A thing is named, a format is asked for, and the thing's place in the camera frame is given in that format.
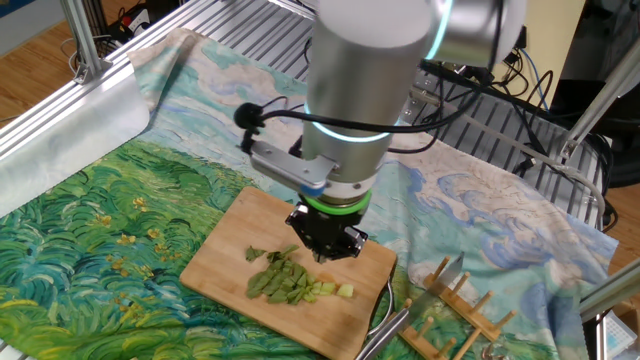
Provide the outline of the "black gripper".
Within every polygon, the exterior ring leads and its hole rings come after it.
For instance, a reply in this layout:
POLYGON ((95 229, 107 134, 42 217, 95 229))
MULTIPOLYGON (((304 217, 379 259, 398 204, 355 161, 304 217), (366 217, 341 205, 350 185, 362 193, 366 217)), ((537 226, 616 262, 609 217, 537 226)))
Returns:
POLYGON ((298 202, 285 223, 292 227, 316 262, 357 258, 368 234, 358 228, 363 214, 329 214, 298 202))

